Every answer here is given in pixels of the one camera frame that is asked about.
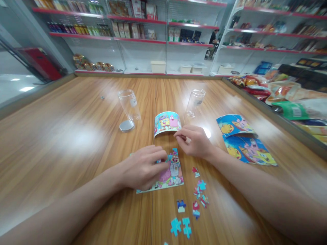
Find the plastic container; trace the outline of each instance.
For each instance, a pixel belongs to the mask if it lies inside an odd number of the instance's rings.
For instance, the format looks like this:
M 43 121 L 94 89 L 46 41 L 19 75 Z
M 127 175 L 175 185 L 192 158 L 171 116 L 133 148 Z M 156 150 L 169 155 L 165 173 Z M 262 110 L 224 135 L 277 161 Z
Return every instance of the plastic container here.
M 191 73 L 191 65 L 182 65 L 181 66 L 181 73 Z
M 193 63 L 191 68 L 191 73 L 201 74 L 203 68 L 206 68 L 204 63 L 202 62 Z
M 165 73 L 166 62 L 165 61 L 151 61 L 151 68 L 153 73 Z
M 222 75 L 230 75 L 234 67 L 227 67 L 220 65 L 218 68 L 218 73 Z

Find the person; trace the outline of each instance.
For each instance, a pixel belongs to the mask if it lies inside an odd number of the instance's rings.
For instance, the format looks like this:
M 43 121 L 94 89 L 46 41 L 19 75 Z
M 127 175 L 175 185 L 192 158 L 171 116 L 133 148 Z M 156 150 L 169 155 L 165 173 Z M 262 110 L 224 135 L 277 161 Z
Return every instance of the person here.
M 301 244 L 326 244 L 326 207 L 215 147 L 202 128 L 184 126 L 174 136 L 187 155 L 212 164 L 281 233 Z M 160 146 L 136 151 L 14 227 L 0 237 L 0 244 L 70 243 L 114 193 L 126 187 L 149 189 L 168 169 L 166 159 L 167 153 Z
M 216 29 L 216 30 L 214 30 L 212 33 L 211 33 L 211 38 L 210 38 L 210 41 L 209 41 L 209 44 L 213 44 L 213 47 L 210 47 L 210 48 L 208 48 L 209 50 L 210 50 L 210 53 L 209 53 L 209 58 L 211 58 L 212 57 L 212 55 L 214 54 L 214 51 L 215 51 L 215 45 L 217 44 L 217 43 L 219 43 L 218 42 L 218 40 L 216 39 L 216 34 L 219 32 L 219 29 Z

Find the wooden table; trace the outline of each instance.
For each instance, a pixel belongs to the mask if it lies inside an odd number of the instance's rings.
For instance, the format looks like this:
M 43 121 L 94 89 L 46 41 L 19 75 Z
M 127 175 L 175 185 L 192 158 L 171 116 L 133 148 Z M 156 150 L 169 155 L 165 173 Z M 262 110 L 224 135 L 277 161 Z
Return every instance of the wooden table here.
M 142 121 L 129 133 L 117 91 L 132 89 Z M 196 122 L 225 149 L 216 118 L 241 114 L 258 133 L 279 167 L 256 166 L 327 205 L 326 163 L 271 122 L 221 81 L 75 78 L 0 121 L 0 234 L 55 200 L 90 181 L 141 147 L 156 144 L 167 152 L 177 147 L 183 186 L 137 194 L 124 190 L 112 197 L 77 236 L 75 244 L 289 244 L 207 162 L 186 156 L 171 134 L 153 138 L 154 118 L 175 111 L 183 122 L 189 94 L 202 88 L 206 96 Z M 195 179 L 192 167 L 201 177 Z M 194 187 L 207 183 L 207 209 L 192 216 Z M 176 200 L 184 199 L 185 213 Z M 190 218 L 190 240 L 170 233 L 170 222 Z

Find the bottle cap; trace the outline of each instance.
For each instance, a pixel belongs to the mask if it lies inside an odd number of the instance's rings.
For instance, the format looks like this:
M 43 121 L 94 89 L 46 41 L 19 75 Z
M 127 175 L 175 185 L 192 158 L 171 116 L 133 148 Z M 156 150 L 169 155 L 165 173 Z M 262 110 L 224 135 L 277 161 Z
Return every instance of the bottle cap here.
M 133 121 L 131 120 L 126 120 L 123 121 L 120 125 L 119 125 L 119 129 L 120 131 L 127 133 L 129 131 L 132 131 L 135 128 L 135 124 Z

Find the person's right hand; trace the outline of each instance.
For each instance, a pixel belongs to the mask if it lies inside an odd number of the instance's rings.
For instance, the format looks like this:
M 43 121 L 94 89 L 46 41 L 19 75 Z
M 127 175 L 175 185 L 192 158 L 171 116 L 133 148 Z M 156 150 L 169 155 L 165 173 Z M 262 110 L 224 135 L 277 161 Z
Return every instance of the person's right hand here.
M 208 159 L 208 157 L 217 150 L 206 136 L 203 128 L 186 125 L 177 131 L 174 136 L 182 150 L 187 154 L 195 157 Z

